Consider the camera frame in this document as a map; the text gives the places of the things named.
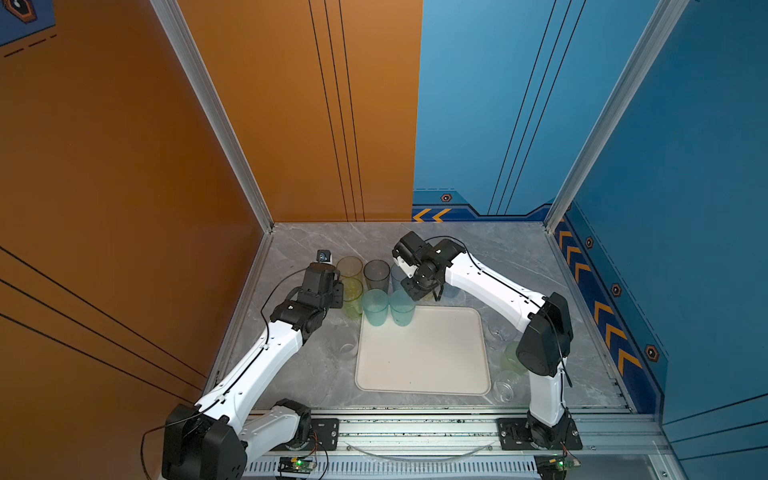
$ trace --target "orange panel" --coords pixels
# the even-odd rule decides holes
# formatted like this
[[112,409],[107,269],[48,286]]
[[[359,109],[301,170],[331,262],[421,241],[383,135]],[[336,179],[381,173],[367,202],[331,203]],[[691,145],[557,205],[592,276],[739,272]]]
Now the orange panel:
[[340,4],[366,220],[410,220],[422,2]]
[[336,86],[325,68],[321,76],[309,3],[179,4],[273,219],[347,221],[339,172],[346,159],[338,152],[336,161],[329,105],[338,111],[325,95]]
[[[0,247],[189,366],[3,251],[0,279],[157,366],[6,284],[0,313],[194,401],[262,233],[150,3],[55,14],[0,57]],[[140,478],[180,402],[6,318],[0,365],[3,478]]]

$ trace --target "blue panel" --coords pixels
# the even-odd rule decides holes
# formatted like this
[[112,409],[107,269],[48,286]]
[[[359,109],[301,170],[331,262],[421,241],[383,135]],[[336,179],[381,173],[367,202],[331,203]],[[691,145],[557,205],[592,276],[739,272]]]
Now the blue panel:
[[425,0],[415,189],[461,191],[482,215],[547,203],[656,3]]
[[765,25],[689,3],[577,196],[669,352],[665,422],[766,389]]
[[488,213],[552,5],[424,1],[416,188],[459,190]]
[[24,23],[16,18],[11,12],[5,9],[5,5],[0,5],[0,45],[11,43],[12,41],[32,35],[46,28],[55,25],[53,18],[53,0],[34,0],[32,8],[35,10],[36,20]]
[[725,409],[697,415],[690,419],[664,425],[664,433],[671,442],[697,435],[719,432],[733,427],[768,420],[768,392],[766,396],[739,403]]
[[768,449],[761,449],[686,460],[681,465],[690,480],[765,478],[767,455]]
[[587,2],[525,168],[520,165],[522,173],[515,168],[512,174],[511,184],[518,175],[520,181],[509,212],[540,204],[560,190],[656,4]]

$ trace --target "plastic cup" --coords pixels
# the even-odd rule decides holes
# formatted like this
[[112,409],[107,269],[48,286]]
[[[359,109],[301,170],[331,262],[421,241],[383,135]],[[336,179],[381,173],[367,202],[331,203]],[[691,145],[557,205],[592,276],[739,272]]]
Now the plastic cup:
[[524,375],[528,369],[526,369],[520,360],[518,360],[518,345],[520,342],[512,342],[507,345],[502,356],[501,368],[504,371],[518,373]]
[[362,317],[362,283],[352,277],[341,279],[344,284],[344,315],[351,320],[359,320]]
[[392,291],[402,289],[402,281],[407,277],[406,273],[402,271],[397,265],[392,265],[392,269],[389,271],[389,278],[392,279]]
[[413,320],[416,303],[411,300],[405,290],[400,289],[389,296],[389,306],[392,307],[392,319],[400,326],[406,326]]
[[389,296],[384,290],[368,290],[362,296],[362,309],[366,312],[368,323],[373,326],[381,326],[386,321],[389,313]]
[[356,278],[362,283],[362,260],[357,257],[344,257],[336,264],[342,278]]
[[389,264],[384,260],[371,260],[362,269],[368,290],[389,291]]
[[461,291],[462,289],[453,285],[448,285],[447,283],[443,283],[442,285],[442,297],[445,298],[455,298]]
[[357,357],[357,335],[349,326],[337,326],[333,330],[331,351],[339,360],[351,360]]
[[494,400],[500,404],[511,403],[515,397],[516,384],[523,378],[514,372],[502,372],[493,384]]

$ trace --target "marble tabletop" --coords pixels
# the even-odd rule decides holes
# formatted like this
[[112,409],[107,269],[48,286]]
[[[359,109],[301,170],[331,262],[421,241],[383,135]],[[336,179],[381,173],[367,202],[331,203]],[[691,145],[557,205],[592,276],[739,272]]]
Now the marble tabletop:
[[[364,262],[374,259],[392,264],[392,247],[410,230],[422,238],[451,235],[463,241],[472,254],[485,265],[510,280],[531,290],[549,294],[558,292],[571,305],[574,339],[568,357],[568,373],[574,386],[566,386],[564,397],[573,407],[625,408],[626,401],[616,381],[603,364],[598,348],[587,328],[594,328],[591,319],[584,321],[565,278],[552,252],[543,226],[527,222],[445,222],[445,223],[282,223],[275,226],[273,242],[256,292],[237,334],[227,369],[245,355],[264,328],[259,309],[272,288],[285,275],[306,267],[315,260],[318,249],[328,249],[334,260],[353,255]],[[267,316],[294,286],[301,276],[287,280],[270,299],[264,312]],[[435,305],[435,301],[419,304]],[[498,395],[494,388],[485,396],[456,396],[412,393],[364,392],[355,385],[355,359],[338,354],[341,335],[356,335],[359,321],[348,320],[342,310],[330,310],[328,316],[306,345],[278,372],[259,398],[257,408],[271,408],[283,398],[289,398],[314,409],[346,407],[505,407],[525,408],[530,401],[526,376],[511,370],[504,359],[506,346],[518,340],[521,333],[491,307],[461,291],[455,298],[443,298],[443,306],[469,306],[482,318],[488,367],[492,385],[507,382],[512,385],[511,401]]]

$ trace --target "cup rim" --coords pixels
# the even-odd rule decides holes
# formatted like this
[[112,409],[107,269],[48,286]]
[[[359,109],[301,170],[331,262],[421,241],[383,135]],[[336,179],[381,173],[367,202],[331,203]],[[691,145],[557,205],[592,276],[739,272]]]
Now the cup rim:
[[341,262],[343,262],[344,260],[348,259],[348,258],[351,258],[351,259],[354,259],[354,260],[357,260],[358,262],[360,262],[360,269],[357,270],[355,273],[353,273],[351,275],[341,275],[341,272],[339,272],[339,275],[341,275],[341,277],[343,277],[343,278],[349,278],[349,277],[352,277],[352,276],[360,275],[360,273],[362,272],[364,264],[362,262],[362,259],[360,259],[360,257],[355,257],[354,255],[348,255],[346,257],[343,257],[343,258],[339,259],[339,261],[336,262],[336,268],[338,269],[339,268],[339,264]]

